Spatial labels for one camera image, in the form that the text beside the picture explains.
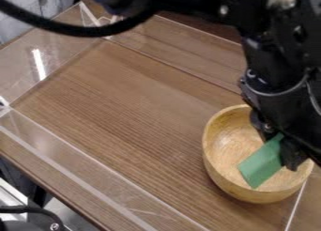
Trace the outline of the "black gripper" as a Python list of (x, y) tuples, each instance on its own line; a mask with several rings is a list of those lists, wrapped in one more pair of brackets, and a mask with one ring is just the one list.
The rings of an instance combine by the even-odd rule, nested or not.
[(246, 70), (240, 78), (250, 124), (264, 142), (277, 133), (282, 165), (293, 172), (306, 161), (321, 166), (321, 54), (285, 48), (269, 39), (242, 39)]

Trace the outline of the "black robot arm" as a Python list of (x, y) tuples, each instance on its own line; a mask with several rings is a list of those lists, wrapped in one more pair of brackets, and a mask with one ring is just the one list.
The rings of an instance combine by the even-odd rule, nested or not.
[(250, 123), (281, 161), (321, 166), (321, 5), (313, 0), (95, 0), (114, 15), (158, 8), (234, 27), (246, 57), (240, 78)]

